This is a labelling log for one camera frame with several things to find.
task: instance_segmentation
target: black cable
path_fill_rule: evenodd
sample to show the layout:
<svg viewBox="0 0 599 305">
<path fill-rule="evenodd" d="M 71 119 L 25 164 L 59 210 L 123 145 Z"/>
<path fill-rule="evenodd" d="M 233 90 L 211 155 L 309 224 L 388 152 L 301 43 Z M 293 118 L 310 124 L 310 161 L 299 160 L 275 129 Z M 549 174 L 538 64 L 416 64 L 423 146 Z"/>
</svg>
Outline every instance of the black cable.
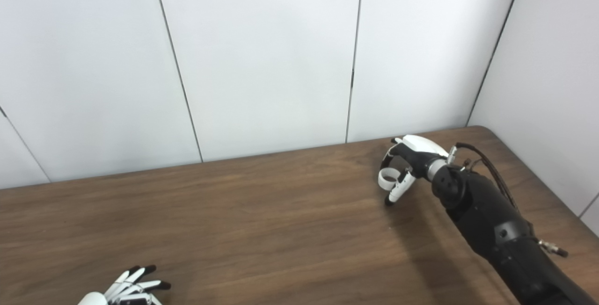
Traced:
<svg viewBox="0 0 599 305">
<path fill-rule="evenodd" d="M 456 143 L 455 147 L 469 149 L 478 154 L 481 157 L 483 164 L 489 169 L 489 172 L 493 176 L 493 179 L 495 179 L 495 182 L 497 183 L 497 188 L 499 188 L 501 194 L 510 202 L 510 204 L 514 207 L 514 209 L 516 209 L 517 212 L 520 212 L 518 206 L 516 205 L 516 201 L 514 200 L 513 196 L 511 196 L 509 188 L 507 188 L 507 184 L 505 183 L 505 181 L 503 181 L 503 178 L 499 174 L 499 171 L 497 171 L 497 169 L 491 163 L 489 158 L 487 158 L 486 155 L 479 149 L 467 143 Z"/>
</svg>

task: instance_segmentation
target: robotic hand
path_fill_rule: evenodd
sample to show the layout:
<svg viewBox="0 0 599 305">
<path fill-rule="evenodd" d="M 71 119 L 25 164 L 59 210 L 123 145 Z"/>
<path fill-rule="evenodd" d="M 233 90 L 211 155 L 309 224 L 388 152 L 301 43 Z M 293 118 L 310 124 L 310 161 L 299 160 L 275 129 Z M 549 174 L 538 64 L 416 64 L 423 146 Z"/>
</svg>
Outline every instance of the robotic hand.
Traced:
<svg viewBox="0 0 599 305">
<path fill-rule="evenodd" d="M 401 148 L 408 147 L 415 152 L 430 153 L 441 158 L 447 158 L 448 154 L 443 147 L 436 143 L 417 135 L 406 135 L 403 139 L 394 138 L 391 142 L 395 145 L 391 147 L 380 165 L 379 171 L 379 186 L 384 190 L 389 191 L 389 195 L 385 198 L 386 205 L 393 205 L 404 195 L 404 193 L 412 186 L 416 177 L 413 176 L 412 167 L 407 167 L 398 171 L 390 167 L 393 157 L 402 154 Z"/>
<path fill-rule="evenodd" d="M 78 305 L 162 305 L 150 291 L 169 290 L 171 284 L 160 280 L 138 283 L 143 276 L 154 271 L 156 265 L 143 268 L 136 265 L 122 273 L 105 293 L 90 292 Z"/>
<path fill-rule="evenodd" d="M 387 205 L 395 203 L 415 181 L 431 182 L 432 192 L 471 249 L 485 258 L 523 305 L 597 305 L 565 275 L 549 254 L 566 257 L 558 246 L 537 239 L 533 225 L 522 217 L 507 184 L 490 160 L 472 145 L 456 143 L 449 153 L 428 139 L 415 135 L 396 138 L 383 159 L 379 184 L 390 190 Z M 477 153 L 497 186 L 473 171 L 473 163 L 453 164 L 458 149 Z M 400 173 L 388 168 L 394 156 L 409 166 Z M 394 182 L 385 180 L 393 177 Z"/>
</svg>

